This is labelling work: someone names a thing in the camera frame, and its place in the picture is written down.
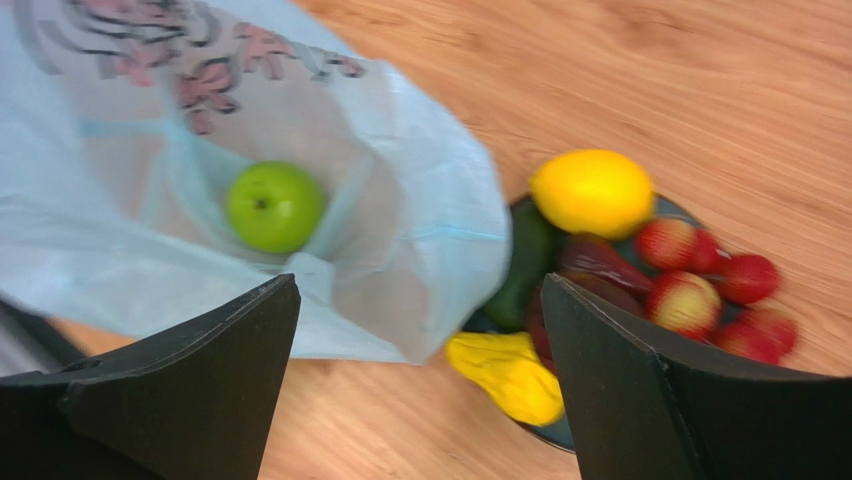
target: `plate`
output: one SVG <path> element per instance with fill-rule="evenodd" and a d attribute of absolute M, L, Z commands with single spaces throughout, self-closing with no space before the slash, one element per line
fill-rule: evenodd
<path fill-rule="evenodd" d="M 514 213 L 515 207 L 523 204 L 528 205 L 530 202 L 532 202 L 530 197 L 525 196 L 519 199 L 514 204 L 512 204 L 511 209 Z M 675 202 L 669 200 L 668 198 L 662 195 L 657 195 L 656 197 L 655 212 L 656 218 L 680 218 L 686 222 L 689 222 L 695 227 L 703 228 L 703 225 L 694 216 L 692 216 L 685 209 L 677 205 Z M 562 244 L 568 237 L 563 232 L 557 232 L 555 235 L 558 236 L 555 240 L 559 244 Z M 613 243 L 613 247 L 628 262 L 630 262 L 631 264 L 642 270 L 645 274 L 653 278 L 655 272 L 651 268 L 646 266 L 641 260 L 639 260 L 639 254 L 636 251 L 633 237 L 630 237 L 620 242 Z M 523 249 L 523 245 L 518 245 L 518 248 Z M 732 322 L 741 310 L 742 307 L 731 303 L 725 303 L 724 312 L 722 314 L 722 323 L 724 324 Z M 488 314 L 486 314 L 485 311 L 483 311 L 482 309 L 475 311 L 473 315 L 471 315 L 462 330 L 480 333 L 507 333 L 502 332 L 500 328 L 489 318 Z M 570 394 L 570 392 L 563 392 L 563 396 Z M 572 453 L 574 452 L 574 438 L 571 434 L 571 427 L 568 424 L 568 418 L 566 417 L 566 415 L 563 414 L 562 418 L 557 420 L 555 423 L 544 427 L 526 425 L 520 422 L 518 422 L 518 424 L 531 434 L 538 437 L 540 440 L 556 448 Z"/>

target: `black object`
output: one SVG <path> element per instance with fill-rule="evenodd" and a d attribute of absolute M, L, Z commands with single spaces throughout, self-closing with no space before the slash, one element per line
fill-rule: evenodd
<path fill-rule="evenodd" d="M 583 480 L 852 478 L 852 378 L 728 354 L 555 275 L 542 300 Z"/>
<path fill-rule="evenodd" d="M 299 306 L 279 276 L 61 372 L 0 378 L 0 478 L 255 480 Z"/>

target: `plate of fruit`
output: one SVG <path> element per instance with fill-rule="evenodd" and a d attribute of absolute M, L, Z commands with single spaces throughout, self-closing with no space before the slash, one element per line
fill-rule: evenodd
<path fill-rule="evenodd" d="M 795 348 L 797 323 L 762 306 L 780 285 L 772 262 L 723 248 L 689 212 L 656 194 L 626 157 L 572 152 L 545 164 L 530 186 L 510 208 L 513 245 L 503 285 L 446 352 L 456 370 L 542 440 L 574 449 L 541 308 L 549 273 L 661 328 L 754 361 L 777 365 Z"/>

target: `wood grain surface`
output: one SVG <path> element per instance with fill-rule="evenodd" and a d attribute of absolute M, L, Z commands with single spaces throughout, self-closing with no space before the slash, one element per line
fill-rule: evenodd
<path fill-rule="evenodd" d="M 493 152 L 510 199 L 567 150 L 640 162 L 727 247 L 780 266 L 777 303 L 804 326 L 786 365 L 852 375 L 852 3 L 297 3 L 458 115 Z M 93 352 L 126 343 L 64 328 Z M 426 367 L 291 362 L 260 478 L 579 471 L 438 355 Z"/>

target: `green apple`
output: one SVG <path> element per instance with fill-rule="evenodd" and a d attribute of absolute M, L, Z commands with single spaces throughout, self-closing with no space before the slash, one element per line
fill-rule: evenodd
<path fill-rule="evenodd" d="M 266 161 L 243 171 L 228 191 L 231 227 L 249 246 L 289 253 L 311 237 L 325 211 L 319 184 L 292 163 Z"/>

